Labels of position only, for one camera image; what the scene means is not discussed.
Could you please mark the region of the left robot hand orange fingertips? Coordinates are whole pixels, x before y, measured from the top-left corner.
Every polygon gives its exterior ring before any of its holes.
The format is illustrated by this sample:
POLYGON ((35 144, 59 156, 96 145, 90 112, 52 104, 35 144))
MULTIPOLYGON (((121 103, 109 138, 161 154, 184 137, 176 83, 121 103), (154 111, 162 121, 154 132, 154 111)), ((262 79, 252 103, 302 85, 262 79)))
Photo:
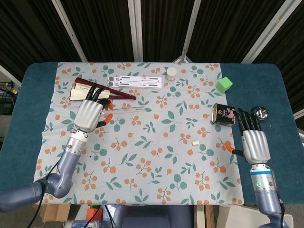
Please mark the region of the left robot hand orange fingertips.
POLYGON ((99 88, 95 91, 96 88, 97 84, 94 84, 89 89, 77 111, 74 119, 74 126, 77 131, 91 133, 96 128, 106 126, 113 117, 112 114, 108 114, 104 120, 100 121, 103 110, 113 109, 113 103, 107 98, 98 99, 105 89, 99 88))

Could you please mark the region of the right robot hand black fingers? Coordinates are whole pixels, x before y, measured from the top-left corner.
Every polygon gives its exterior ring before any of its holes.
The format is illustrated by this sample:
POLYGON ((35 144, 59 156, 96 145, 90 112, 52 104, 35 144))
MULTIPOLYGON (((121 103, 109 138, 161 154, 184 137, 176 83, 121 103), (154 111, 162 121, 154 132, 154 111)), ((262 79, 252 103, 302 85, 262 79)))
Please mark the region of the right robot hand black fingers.
POLYGON ((243 150, 237 150, 225 142, 226 149, 234 155, 244 157, 253 164, 266 164, 270 160, 270 151, 265 133, 262 131, 256 116, 239 108, 235 113, 241 133, 243 150))

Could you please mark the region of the clear glass tube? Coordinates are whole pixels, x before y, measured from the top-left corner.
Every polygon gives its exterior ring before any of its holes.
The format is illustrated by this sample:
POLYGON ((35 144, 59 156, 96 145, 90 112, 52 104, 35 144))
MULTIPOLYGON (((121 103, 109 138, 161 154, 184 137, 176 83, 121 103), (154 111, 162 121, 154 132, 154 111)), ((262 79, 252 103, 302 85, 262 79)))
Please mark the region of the clear glass tube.
POLYGON ((130 107, 130 108, 119 108, 119 109, 113 109, 113 110, 103 110, 102 115, 106 116, 109 114, 124 114, 124 113, 132 113, 132 112, 138 112, 138 111, 145 111, 145 106, 139 106, 139 107, 130 107))

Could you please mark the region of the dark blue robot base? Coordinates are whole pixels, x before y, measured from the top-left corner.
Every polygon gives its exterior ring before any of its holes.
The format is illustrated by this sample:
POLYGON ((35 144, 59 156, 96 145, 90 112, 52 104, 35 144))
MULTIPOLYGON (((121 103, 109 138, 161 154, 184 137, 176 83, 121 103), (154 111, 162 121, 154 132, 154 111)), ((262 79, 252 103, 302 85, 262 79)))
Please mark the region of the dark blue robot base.
POLYGON ((117 228, 194 228, 193 206, 117 206, 117 228))

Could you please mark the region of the dark red folding fan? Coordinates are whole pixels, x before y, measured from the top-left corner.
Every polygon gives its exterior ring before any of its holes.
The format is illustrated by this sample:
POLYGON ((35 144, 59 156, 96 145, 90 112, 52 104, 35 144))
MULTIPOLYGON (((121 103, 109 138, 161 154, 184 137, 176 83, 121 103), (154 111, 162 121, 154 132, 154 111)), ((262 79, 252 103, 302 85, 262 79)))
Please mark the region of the dark red folding fan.
POLYGON ((136 96, 134 95, 130 95, 118 90, 114 90, 104 85, 93 83, 91 81, 79 77, 75 79, 75 87, 72 88, 70 91, 70 100, 71 101, 84 100, 87 96, 88 91, 94 85, 96 85, 95 91, 99 88, 104 89, 104 91, 100 93, 98 99, 108 98, 111 100, 136 100, 136 96))

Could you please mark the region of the black luncheon meat can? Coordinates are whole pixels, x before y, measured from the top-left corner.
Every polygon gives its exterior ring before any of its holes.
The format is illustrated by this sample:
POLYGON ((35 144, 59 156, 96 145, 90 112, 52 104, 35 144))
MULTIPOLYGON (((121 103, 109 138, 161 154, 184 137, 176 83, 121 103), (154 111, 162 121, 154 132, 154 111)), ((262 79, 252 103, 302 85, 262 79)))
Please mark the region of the black luncheon meat can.
POLYGON ((236 121, 236 108, 224 104, 215 103, 212 109, 212 124, 220 124, 226 126, 233 126, 236 121))

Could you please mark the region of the teal table cover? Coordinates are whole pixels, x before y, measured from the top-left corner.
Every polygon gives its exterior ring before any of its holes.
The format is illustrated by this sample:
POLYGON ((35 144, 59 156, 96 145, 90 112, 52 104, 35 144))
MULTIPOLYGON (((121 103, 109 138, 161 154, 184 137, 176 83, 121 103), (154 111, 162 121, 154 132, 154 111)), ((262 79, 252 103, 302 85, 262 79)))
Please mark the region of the teal table cover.
MULTIPOLYGON (((0 191, 33 182, 56 70, 56 62, 34 63, 24 74, 0 151, 0 191)), ((279 193, 285 204, 304 204, 304 147, 279 68, 273 64, 221 64, 221 70, 233 81, 227 91, 230 105, 243 109, 263 106, 270 112, 261 126, 279 193)))

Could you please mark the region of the white folded laptop stand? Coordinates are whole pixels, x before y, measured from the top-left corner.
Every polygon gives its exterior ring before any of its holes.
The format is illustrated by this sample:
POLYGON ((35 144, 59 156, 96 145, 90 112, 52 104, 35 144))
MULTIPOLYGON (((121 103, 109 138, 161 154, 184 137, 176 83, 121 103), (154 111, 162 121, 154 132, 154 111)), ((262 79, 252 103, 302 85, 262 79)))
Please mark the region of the white folded laptop stand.
POLYGON ((161 77, 148 76, 109 76, 110 87, 161 88, 161 77))

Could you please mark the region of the green cube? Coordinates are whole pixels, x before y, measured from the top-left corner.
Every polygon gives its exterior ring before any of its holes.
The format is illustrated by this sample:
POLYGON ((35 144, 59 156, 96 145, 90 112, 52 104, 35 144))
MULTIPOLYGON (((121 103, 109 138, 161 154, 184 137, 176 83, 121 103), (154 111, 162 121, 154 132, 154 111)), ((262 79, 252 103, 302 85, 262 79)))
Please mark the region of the green cube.
POLYGON ((216 84, 216 88, 221 93, 225 93, 228 89, 231 88, 232 85, 233 85, 233 82, 228 77, 224 77, 218 81, 218 83, 216 84))

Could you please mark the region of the wooden plank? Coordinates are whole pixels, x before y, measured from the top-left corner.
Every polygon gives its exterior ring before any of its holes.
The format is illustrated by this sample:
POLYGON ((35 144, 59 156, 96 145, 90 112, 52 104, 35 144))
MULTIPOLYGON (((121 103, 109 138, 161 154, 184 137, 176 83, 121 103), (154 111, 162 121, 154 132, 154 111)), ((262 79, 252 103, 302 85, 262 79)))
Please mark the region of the wooden plank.
POLYGON ((194 206, 194 228, 216 228, 214 206, 194 206))

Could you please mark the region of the small white jar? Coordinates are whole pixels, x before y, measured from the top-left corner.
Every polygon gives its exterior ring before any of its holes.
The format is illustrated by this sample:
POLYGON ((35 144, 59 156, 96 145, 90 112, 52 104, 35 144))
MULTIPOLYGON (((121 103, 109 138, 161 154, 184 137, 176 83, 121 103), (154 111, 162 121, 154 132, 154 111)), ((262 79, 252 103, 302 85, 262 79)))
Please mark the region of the small white jar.
POLYGON ((176 75, 177 75, 177 70, 174 67, 167 68, 167 70, 166 70, 166 78, 169 81, 175 80, 176 75))

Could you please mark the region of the orange box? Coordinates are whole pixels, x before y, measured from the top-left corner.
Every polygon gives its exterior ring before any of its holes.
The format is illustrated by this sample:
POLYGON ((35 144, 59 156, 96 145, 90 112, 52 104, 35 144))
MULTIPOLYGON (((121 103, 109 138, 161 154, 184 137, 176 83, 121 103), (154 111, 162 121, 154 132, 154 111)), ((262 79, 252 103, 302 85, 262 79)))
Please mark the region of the orange box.
POLYGON ((101 221, 103 220, 103 209, 101 205, 90 205, 86 212, 87 221, 101 221))

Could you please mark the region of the cardboard box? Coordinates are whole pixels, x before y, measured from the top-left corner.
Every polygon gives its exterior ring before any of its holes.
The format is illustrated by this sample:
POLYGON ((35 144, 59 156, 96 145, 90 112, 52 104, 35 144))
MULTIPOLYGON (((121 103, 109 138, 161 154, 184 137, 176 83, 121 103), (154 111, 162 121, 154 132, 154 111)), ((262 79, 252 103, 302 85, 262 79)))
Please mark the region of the cardboard box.
POLYGON ((66 222, 70 211, 70 204, 42 205, 39 215, 42 222, 66 222))

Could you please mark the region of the blue printed box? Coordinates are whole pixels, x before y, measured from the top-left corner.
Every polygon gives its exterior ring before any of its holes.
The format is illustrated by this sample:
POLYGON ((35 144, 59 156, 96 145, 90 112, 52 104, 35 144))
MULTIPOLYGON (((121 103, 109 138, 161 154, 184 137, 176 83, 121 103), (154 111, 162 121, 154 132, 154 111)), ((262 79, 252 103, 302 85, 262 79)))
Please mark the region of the blue printed box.
POLYGON ((71 228, 106 228, 106 221, 92 220, 90 222, 84 220, 72 221, 71 228))

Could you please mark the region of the white frame post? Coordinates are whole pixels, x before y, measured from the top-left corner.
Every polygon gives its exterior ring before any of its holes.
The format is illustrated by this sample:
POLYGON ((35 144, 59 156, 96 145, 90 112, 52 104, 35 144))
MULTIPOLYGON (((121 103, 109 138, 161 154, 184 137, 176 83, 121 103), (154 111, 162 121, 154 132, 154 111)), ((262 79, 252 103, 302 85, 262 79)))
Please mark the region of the white frame post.
POLYGON ((274 35, 279 31, 287 19, 292 15, 302 0, 285 0, 279 10, 272 17, 268 25, 255 41, 249 52, 245 55, 241 64, 251 64, 267 46, 274 35))
POLYGON ((185 62, 185 60, 186 60, 186 54, 189 50, 190 41, 191 41, 191 38, 192 38, 192 34, 193 34, 193 31, 194 31, 196 19, 197 19, 198 12, 199 12, 199 9, 200 9, 200 4, 201 4, 201 0, 194 0, 192 12, 191 12, 191 17, 190 17, 190 20, 189 20, 188 29, 187 29, 183 49, 182 49, 182 54, 181 54, 181 57, 180 57, 180 60, 181 60, 180 62, 185 62))
POLYGON ((143 33, 141 0, 127 0, 133 57, 135 62, 143 62, 143 33))
POLYGON ((62 24, 66 30, 66 32, 68 33, 71 41, 72 41, 72 44, 76 50, 76 52, 78 53, 80 59, 82 62, 88 62, 87 61, 87 58, 83 52, 83 49, 81 47, 81 44, 79 43, 79 40, 77 38, 77 35, 72 27, 72 24, 68 18, 68 15, 61 3, 61 0, 51 0, 59 18, 61 19, 62 21, 62 24))

